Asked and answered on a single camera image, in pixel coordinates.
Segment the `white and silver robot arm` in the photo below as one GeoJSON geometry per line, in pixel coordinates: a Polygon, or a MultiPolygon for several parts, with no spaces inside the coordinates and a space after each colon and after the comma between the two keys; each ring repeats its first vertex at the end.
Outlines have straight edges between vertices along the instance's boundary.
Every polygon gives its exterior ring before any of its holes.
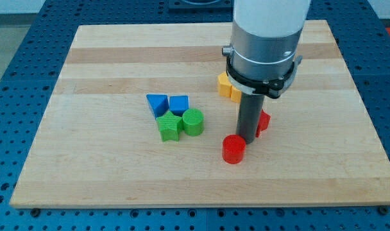
{"type": "Polygon", "coordinates": [[[310,0],[235,0],[232,34],[222,48],[231,84],[248,95],[279,98],[292,84],[310,0]]]}

